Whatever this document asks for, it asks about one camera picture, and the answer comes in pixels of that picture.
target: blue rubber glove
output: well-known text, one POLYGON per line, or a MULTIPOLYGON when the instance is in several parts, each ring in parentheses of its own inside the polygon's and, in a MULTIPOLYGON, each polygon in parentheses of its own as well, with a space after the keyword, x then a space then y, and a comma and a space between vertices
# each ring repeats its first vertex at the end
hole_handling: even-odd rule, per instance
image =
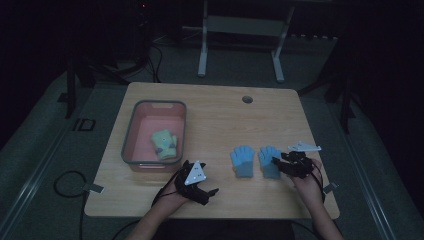
POLYGON ((261 147, 258 153, 259 162, 265 178, 280 179, 280 170, 277 165, 272 163, 272 157, 281 158, 281 151, 273 146, 261 147))
POLYGON ((253 148, 251 148, 250 146, 244 145, 234 148, 234 151, 230 154, 230 156, 237 177, 253 177, 254 155, 255 150, 253 150, 253 148))

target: black stand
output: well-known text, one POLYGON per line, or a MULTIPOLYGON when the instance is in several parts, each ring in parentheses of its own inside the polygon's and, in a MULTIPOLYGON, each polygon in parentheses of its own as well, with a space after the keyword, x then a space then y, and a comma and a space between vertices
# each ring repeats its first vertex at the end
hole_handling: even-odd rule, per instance
POLYGON ((76 106, 75 75, 78 75, 81 81, 81 85, 83 87, 93 88, 95 85, 94 76, 91 73, 90 67, 94 68, 97 72, 104 74, 106 77, 110 78, 111 80, 121 85, 128 85, 130 83, 127 80, 123 79, 118 74, 98 64, 97 62, 90 59, 89 57, 78 58, 72 55, 68 56, 67 58, 67 94, 66 94, 66 103, 67 103, 68 109, 66 112, 66 117, 65 117, 66 119, 69 119, 71 117, 76 106))
POLYGON ((356 44, 353 33, 352 28, 346 29, 334 46, 317 81, 297 91, 299 96, 302 96, 318 87, 330 84, 324 95, 325 100, 335 103, 342 95, 340 124, 347 134, 349 133, 348 119, 349 117, 354 117, 350 109, 350 102, 353 99, 352 88, 361 64, 358 51, 355 49, 356 44))

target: wooden table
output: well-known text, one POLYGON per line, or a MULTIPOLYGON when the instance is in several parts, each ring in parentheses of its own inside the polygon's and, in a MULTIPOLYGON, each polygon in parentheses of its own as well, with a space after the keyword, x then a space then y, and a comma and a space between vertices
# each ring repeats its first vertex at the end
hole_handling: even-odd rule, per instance
MULTIPOLYGON (((293 183, 284 174, 281 180, 265 179, 257 157, 260 148, 267 145, 287 152, 287 146, 298 141, 316 144, 294 90, 159 83, 129 85, 94 181, 105 190, 90 194, 87 215, 143 216, 172 175, 133 172, 121 158, 133 107, 143 99, 180 100, 187 105, 183 160, 206 163, 208 179, 199 187, 220 189, 206 206, 190 202, 173 218, 310 218, 293 183), (253 102, 244 103, 244 96, 252 97, 253 102), (253 178, 235 177, 230 153, 240 145, 256 151, 253 178)), ((320 159, 318 152, 307 156, 320 159)), ((325 169, 322 173, 326 185, 325 169)), ((339 216, 332 193, 327 195, 325 206, 333 219, 339 216)))

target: transparent container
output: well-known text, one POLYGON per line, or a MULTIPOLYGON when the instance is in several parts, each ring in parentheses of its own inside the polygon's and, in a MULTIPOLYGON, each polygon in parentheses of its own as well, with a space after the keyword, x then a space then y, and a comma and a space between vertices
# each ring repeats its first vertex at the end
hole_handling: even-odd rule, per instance
POLYGON ((121 156, 136 172, 175 172, 181 167, 187 107, 181 101, 142 100, 137 102, 128 126, 121 156), (161 159, 154 133, 168 130, 175 136, 175 157, 161 159))

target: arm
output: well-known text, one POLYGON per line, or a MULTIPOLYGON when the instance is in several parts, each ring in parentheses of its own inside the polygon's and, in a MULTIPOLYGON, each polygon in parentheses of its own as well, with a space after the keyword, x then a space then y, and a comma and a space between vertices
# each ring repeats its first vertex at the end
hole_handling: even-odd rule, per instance
MULTIPOLYGON (((163 191, 163 194, 175 192, 175 184, 171 184, 163 191)), ((153 205, 153 207, 144 215, 140 222, 135 226, 128 236, 128 240, 150 240, 156 233, 159 225, 184 203, 190 201, 179 193, 172 193, 163 196, 153 205)))
MULTIPOLYGON (((320 169, 321 162, 312 159, 314 164, 320 169)), ((312 171, 318 179, 320 179, 320 172, 317 168, 312 171)), ((290 177, 300 195, 300 198, 308 208, 312 217, 312 222, 319 234, 324 239, 343 239, 342 234, 330 218, 327 210, 322 202, 321 190, 312 176, 307 176, 304 179, 298 177, 290 177)))

